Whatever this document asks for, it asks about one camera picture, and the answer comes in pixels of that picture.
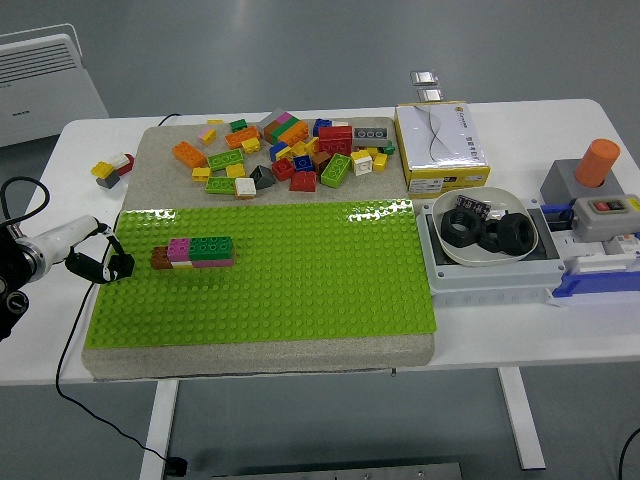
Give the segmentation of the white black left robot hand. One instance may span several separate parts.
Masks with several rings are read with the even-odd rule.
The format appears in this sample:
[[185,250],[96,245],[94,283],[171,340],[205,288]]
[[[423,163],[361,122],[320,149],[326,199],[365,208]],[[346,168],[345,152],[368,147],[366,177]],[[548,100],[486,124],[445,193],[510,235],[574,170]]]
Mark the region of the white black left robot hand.
[[[108,263],[100,263],[74,250],[78,244],[98,234],[104,235],[115,251]],[[133,256],[124,251],[113,230],[88,215],[42,233],[29,243],[35,253],[32,281],[42,278],[58,263],[64,263],[70,272],[96,284],[128,278],[135,266]]]

